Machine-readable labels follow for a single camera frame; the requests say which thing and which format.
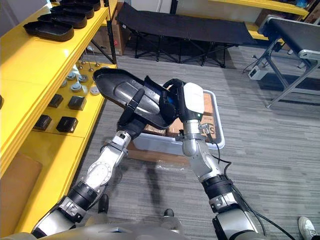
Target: shelf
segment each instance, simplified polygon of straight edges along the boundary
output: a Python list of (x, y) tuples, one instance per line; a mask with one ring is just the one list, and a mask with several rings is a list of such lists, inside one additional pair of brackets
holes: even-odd
[(30, 36), (23, 25), (50, 13), (50, 4), (32, 14), (1, 37), (0, 177), (45, 110), (66, 75), (81, 56), (109, 14), (102, 7), (87, 26), (74, 30), (74, 37), (57, 42)]
[(268, 41), (269, 39), (266, 36), (263, 36), (262, 34), (258, 33), (259, 27), (254, 23), (254, 22), (245, 22), (245, 26), (248, 29), (248, 32), (254, 39), (258, 40), (266, 40)]
[[(110, 19), (114, 18), (114, 14), (116, 12), (117, 9), (117, 4), (118, 4), (118, 0), (109, 0), (109, 8), (110, 8), (110, 15), (111, 17), (107, 17), (107, 20), (109, 21)], [(107, 21), (104, 21), (101, 26), (106, 27), (107, 26)]]
[[(116, 68), (114, 64), (101, 63), (100, 67)], [(93, 72), (88, 72), (89, 64), (83, 65), (81, 74), (88, 76), (82, 83), (83, 89), (94, 85)], [(81, 156), (92, 133), (101, 110), (104, 98), (101, 94), (93, 96), (86, 90), (72, 92), (70, 86), (76, 81), (68, 81), (67, 86), (59, 88), (57, 94), (63, 96), (58, 108), (47, 107), (43, 114), (52, 118), (46, 131), (32, 130), (22, 144), (19, 152), (42, 164), (41, 173), (30, 194), (16, 232), (30, 232), (57, 201), (68, 192), (73, 177), (81, 160)], [(86, 105), (83, 111), (69, 109), (68, 102), (74, 95), (83, 96)], [(78, 124), (74, 133), (61, 133), (56, 130), (62, 116), (75, 117)]]
[(114, 18), (114, 14), (115, 14), (115, 11), (116, 11), (116, 8), (117, 8), (117, 3), (118, 3), (118, 0), (109, 0), (109, 8), (110, 8), (110, 15), (108, 15), (108, 20), (110, 19), (113, 19)]
[(303, 19), (309, 14), (309, 12), (302, 7), (295, 6), (293, 4), (272, 1), (272, 0), (208, 0), (211, 2), (237, 4), (249, 7), (256, 7), (261, 9), (270, 9), (279, 12), (297, 14), (303, 16)]

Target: black tray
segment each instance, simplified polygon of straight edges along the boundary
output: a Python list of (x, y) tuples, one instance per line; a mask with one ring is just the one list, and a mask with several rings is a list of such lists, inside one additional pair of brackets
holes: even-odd
[(95, 11), (98, 11), (101, 7), (100, 0), (61, 0), (60, 5), (73, 6), (74, 3), (84, 6), (91, 6)]
[(49, 13), (38, 17), (39, 21), (48, 23), (64, 23), (70, 24), (74, 29), (82, 29), (87, 25), (87, 17), (84, 13)]
[(30, 35), (60, 42), (71, 39), (75, 33), (72, 25), (62, 22), (32, 21), (23, 27)]
[(72, 6), (69, 6), (69, 5), (54, 6), (53, 8), (50, 8), (50, 11), (53, 14), (62, 14), (62, 13), (85, 14), (87, 19), (90, 19), (95, 15), (95, 11), (92, 6), (81, 5), (77, 3), (73, 3)]
[(164, 87), (152, 81), (148, 76), (141, 80), (122, 69), (101, 68), (93, 73), (93, 80), (101, 95), (125, 108), (139, 89), (144, 96), (134, 113), (157, 129), (167, 129), (172, 122), (166, 122), (160, 114), (159, 98)]
[(75, 0), (77, 4), (83, 4), (93, 7), (95, 11), (98, 11), (101, 7), (100, 0)]

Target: conveyor belt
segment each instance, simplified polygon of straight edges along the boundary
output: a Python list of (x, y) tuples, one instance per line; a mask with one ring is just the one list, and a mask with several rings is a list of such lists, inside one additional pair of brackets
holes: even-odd
[(320, 55), (320, 26), (286, 19), (272, 18), (268, 27), (277, 32), (290, 48), (300, 53), (313, 51)]

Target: black folding cot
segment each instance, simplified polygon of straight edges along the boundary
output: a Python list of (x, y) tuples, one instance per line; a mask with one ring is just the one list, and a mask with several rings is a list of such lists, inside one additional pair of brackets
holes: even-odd
[[(154, 47), (157, 62), (160, 59), (160, 53), (181, 64), (202, 58), (201, 66), (210, 57), (224, 68), (226, 49), (239, 45), (256, 44), (244, 22), (138, 11), (127, 3), (123, 4), (116, 19), (136, 36), (135, 58), (151, 52), (147, 50), (138, 54), (139, 39), (144, 39)], [(157, 43), (149, 40), (147, 38), (149, 35), (157, 36)], [(176, 42), (179, 43), (178, 59), (163, 49), (162, 43), (165, 37), (175, 38)], [(195, 48), (199, 49), (200, 54), (182, 60), (183, 41), (190, 42)], [(207, 42), (207, 47), (200, 46), (196, 41)], [(210, 54), (222, 50), (222, 61), (210, 56)]]

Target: gray round knob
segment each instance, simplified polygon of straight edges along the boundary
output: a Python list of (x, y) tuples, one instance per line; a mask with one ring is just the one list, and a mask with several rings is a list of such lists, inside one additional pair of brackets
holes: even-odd
[(86, 81), (88, 81), (88, 76), (87, 75), (80, 75), (78, 77), (78, 80), (80, 83), (85, 83)]
[(69, 74), (66, 76), (66, 79), (68, 81), (72, 81), (76, 79), (76, 74), (74, 72), (69, 72)]
[(82, 89), (82, 86), (80, 83), (76, 82), (75, 84), (72, 84), (71, 87), (70, 87), (71, 91), (72, 92), (80, 92), (81, 89)]
[(90, 93), (93, 95), (93, 96), (96, 96), (96, 95), (99, 95), (100, 94), (100, 91), (99, 89), (97, 88), (97, 86), (92, 86), (90, 88)]
[(67, 85), (67, 80), (63, 80), (63, 82), (62, 82), (62, 84), (61, 84), (60, 88), (63, 88), (63, 87), (65, 87), (66, 85)]

